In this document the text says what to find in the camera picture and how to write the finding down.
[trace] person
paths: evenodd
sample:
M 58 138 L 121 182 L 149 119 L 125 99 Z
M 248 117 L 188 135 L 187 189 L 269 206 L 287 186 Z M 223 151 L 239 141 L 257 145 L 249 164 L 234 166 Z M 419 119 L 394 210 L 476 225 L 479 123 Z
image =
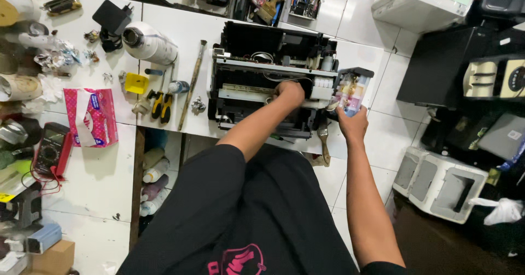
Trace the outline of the person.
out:
M 176 185 L 117 274 L 354 274 L 312 166 L 263 144 L 305 99 L 276 98 L 182 166 Z M 348 228 L 363 274 L 404 274 L 394 230 L 365 153 L 366 108 L 339 126 L 348 145 Z

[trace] hand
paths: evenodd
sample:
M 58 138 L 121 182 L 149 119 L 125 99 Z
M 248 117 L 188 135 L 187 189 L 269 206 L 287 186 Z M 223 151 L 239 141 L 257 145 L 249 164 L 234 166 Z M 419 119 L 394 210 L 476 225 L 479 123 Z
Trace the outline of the hand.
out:
M 353 117 L 347 117 L 341 107 L 336 108 L 339 117 L 339 128 L 345 136 L 346 142 L 350 144 L 363 144 L 364 134 L 368 127 L 368 118 L 366 117 L 366 107 L 361 106 L 359 112 Z
M 295 109 L 301 106 L 305 100 L 305 91 L 302 86 L 297 82 L 284 81 L 279 83 L 273 93 L 273 99 L 282 98 L 282 101 L 286 104 L 291 104 Z

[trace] pink tissue box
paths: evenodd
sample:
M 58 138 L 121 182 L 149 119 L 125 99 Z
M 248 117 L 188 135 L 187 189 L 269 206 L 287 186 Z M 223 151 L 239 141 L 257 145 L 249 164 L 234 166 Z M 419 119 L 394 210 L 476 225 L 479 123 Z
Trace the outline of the pink tissue box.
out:
M 73 146 L 81 147 L 78 129 L 75 125 L 77 94 L 80 88 L 64 88 L 69 127 L 74 136 Z M 91 93 L 83 123 L 89 128 L 95 140 L 94 148 L 104 148 L 119 141 L 116 132 L 115 107 L 111 89 L 89 89 Z

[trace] yellow screwdriver handle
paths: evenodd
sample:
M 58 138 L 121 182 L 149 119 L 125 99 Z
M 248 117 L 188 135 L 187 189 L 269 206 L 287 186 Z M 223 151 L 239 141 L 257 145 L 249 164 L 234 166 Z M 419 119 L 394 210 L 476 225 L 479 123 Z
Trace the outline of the yellow screwdriver handle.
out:
M 162 114 L 161 114 L 161 124 L 167 124 L 168 122 L 170 122 L 172 100 L 173 100 L 173 95 L 166 94 L 164 96 L 164 105 L 162 106 Z
M 151 118 L 157 119 L 161 116 L 162 111 L 162 91 L 157 92 L 155 96 L 155 103 L 153 104 L 153 109 L 151 109 Z

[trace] red multimeter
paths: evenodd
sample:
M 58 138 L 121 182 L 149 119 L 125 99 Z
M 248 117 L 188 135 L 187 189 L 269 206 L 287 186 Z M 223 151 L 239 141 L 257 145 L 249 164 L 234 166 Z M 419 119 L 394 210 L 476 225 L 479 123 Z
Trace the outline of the red multimeter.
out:
M 55 122 L 46 123 L 36 153 L 34 171 L 42 177 L 62 180 L 72 145 L 73 134 L 69 127 Z

